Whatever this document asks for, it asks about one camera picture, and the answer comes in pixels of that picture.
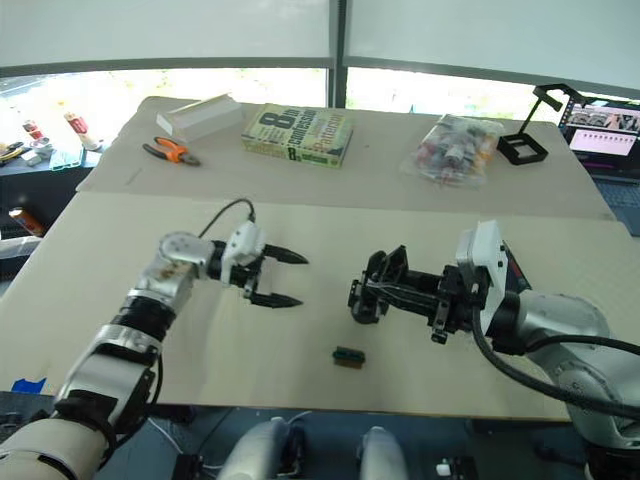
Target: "bottle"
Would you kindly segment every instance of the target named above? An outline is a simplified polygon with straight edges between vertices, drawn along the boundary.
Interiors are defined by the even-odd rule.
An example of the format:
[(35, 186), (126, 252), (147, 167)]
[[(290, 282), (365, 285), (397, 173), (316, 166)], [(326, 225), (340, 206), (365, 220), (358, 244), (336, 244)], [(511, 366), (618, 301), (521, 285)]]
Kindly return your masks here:
[(85, 122), (84, 118), (69, 110), (65, 106), (64, 101), (58, 102), (58, 105), (60, 105), (60, 107), (64, 111), (64, 119), (67, 121), (67, 123), (69, 123), (71, 128), (73, 128), (73, 131), (76, 132), (78, 137), (80, 137), (82, 146), (87, 150), (98, 150), (100, 148), (100, 142), (94, 140), (89, 135), (89, 126), (87, 125), (87, 122)]
[(15, 220), (22, 228), (24, 228), (31, 235), (36, 237), (44, 236), (47, 231), (46, 228), (36, 220), (33, 215), (27, 212), (24, 208), (16, 207), (9, 210), (9, 216)]
[(24, 129), (25, 132), (29, 134), (31, 138), (33, 138), (34, 140), (38, 140), (44, 137), (44, 133), (42, 133), (42, 131), (40, 130), (40, 127), (38, 126), (35, 120), (27, 119), (26, 115), (24, 115), (24, 113), (20, 111), (20, 109), (17, 108), (16, 106), (13, 106), (11, 108), (15, 111), (15, 114), (20, 118), (22, 128)]

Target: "table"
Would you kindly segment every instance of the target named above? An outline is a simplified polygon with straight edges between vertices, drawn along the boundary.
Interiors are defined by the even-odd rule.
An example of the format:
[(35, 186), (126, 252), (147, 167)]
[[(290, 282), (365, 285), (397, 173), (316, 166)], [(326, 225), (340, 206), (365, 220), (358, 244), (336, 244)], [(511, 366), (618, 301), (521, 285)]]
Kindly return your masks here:
[[(158, 240), (175, 230), (199, 231), (222, 205), (76, 195), (0, 302), (0, 389), (46, 377), (44, 393), (55, 391), (99, 326), (117, 313)], [(274, 311), (247, 304), (238, 289), (199, 282), (165, 342), (161, 402), (567, 418), (559, 402), (494, 370), (466, 334), (440, 346), (429, 340), (425, 319), (413, 314), (391, 309), (375, 326), (350, 317), (350, 282), (375, 250), (402, 243), (412, 268), (440, 273), (453, 262), (461, 231), (488, 216), (262, 202), (256, 211), (270, 243), (309, 258), (307, 266), (268, 268), (274, 291), (305, 304)], [(229, 212), (211, 238), (226, 239), (245, 215), (242, 207)], [(622, 224), (497, 218), (534, 288), (583, 296), (619, 338), (640, 341), (640, 256)], [(364, 350), (364, 368), (335, 366), (337, 345)], [(514, 363), (537, 372), (524, 359)]]
[[(96, 152), (96, 155), (88, 155), (88, 152), (81, 146), (63, 144), (59, 148), (56, 148), (56, 151), (53, 153), (53, 155), (72, 155), (73, 158), (77, 158), (81, 162), (81, 165), (78, 167), (63, 168), (56, 171), (65, 171), (73, 168), (93, 168), (98, 164), (100, 156), (109, 147), (109, 145), (110, 141), (103, 140), (102, 146)], [(25, 173), (50, 172), (50, 160), (51, 159), (44, 160), (37, 165), (30, 167), (22, 157), (18, 157), (6, 164), (4, 167), (0, 168), (0, 178), (13, 175), (22, 175)]]
[[(66, 152), (72, 151), (68, 146), (65, 148)], [(8, 215), (15, 207), (23, 207), (45, 227), (52, 225), (75, 194), (78, 184), (94, 166), (95, 162), (85, 162), (82, 167), (52, 172), (48, 160), (29, 167), (22, 158), (18, 158), (0, 168), (1, 236), (29, 235)], [(13, 278), (25, 261), (25, 257), (0, 259), (0, 281)]]
[[(145, 153), (143, 143), (166, 135), (155, 123), (157, 113), (189, 102), (144, 100), (79, 189), (208, 199), (249, 196), (268, 203), (332, 207), (615, 219), (558, 128), (548, 122), (533, 122), (527, 129), (549, 150), (544, 162), (514, 166), (498, 153), (488, 167), (487, 185), (443, 188), (399, 172), (401, 160), (435, 125), (438, 117), (434, 115), (347, 110), (355, 120), (355, 131), (339, 170), (245, 152), (240, 143), (243, 125), (193, 142), (192, 152), (203, 164), (199, 168), (180, 168)], [(246, 121), (256, 109), (256, 105), (244, 105)], [(517, 131), (521, 123), (501, 121), (507, 133)]]

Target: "book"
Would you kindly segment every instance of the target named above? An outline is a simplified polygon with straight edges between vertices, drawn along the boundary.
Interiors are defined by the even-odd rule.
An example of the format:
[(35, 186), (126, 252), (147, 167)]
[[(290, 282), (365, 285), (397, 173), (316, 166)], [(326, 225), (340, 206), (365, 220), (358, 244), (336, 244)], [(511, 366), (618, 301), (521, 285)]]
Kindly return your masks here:
[(325, 108), (265, 104), (242, 133), (247, 151), (340, 168), (353, 121)]

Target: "black stand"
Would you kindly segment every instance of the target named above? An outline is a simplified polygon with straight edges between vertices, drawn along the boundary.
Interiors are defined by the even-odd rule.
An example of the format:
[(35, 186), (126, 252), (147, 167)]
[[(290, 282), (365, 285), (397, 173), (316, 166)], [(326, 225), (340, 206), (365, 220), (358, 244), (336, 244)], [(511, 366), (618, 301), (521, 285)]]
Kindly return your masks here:
[[(533, 114), (536, 112), (540, 104), (544, 101), (547, 105), (550, 105), (556, 112), (559, 112), (562, 108), (562, 103), (555, 98), (549, 96), (547, 93), (549, 90), (562, 90), (564, 93), (573, 98), (576, 103), (585, 104), (585, 98), (576, 92), (573, 88), (563, 84), (557, 83), (552, 85), (540, 85), (533, 89), (533, 94), (538, 97), (538, 101), (535, 103), (529, 116), (522, 123), (518, 133), (514, 135), (505, 135), (500, 137), (498, 142), (498, 150), (507, 157), (507, 160), (513, 165), (524, 165), (527, 163), (541, 162), (549, 152), (538, 142), (536, 142), (530, 135), (524, 133), (524, 129), (527, 128)], [(530, 149), (533, 153), (522, 153), (519, 149)]]

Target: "pliers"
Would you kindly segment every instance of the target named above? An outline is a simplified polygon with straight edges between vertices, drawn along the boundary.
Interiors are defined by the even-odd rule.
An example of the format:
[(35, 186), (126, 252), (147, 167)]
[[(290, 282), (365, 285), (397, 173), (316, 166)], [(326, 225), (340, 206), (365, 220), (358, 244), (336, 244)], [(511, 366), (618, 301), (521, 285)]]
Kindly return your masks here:
[(191, 165), (193, 167), (197, 167), (200, 165), (200, 160), (189, 153), (189, 149), (184, 145), (179, 145), (173, 140), (166, 137), (154, 137), (154, 142), (162, 147), (166, 148), (155, 148), (145, 143), (142, 145), (147, 152), (151, 155), (155, 155), (158, 158), (162, 158), (163, 160), (168, 160), (172, 163), (186, 163), (187, 165)]

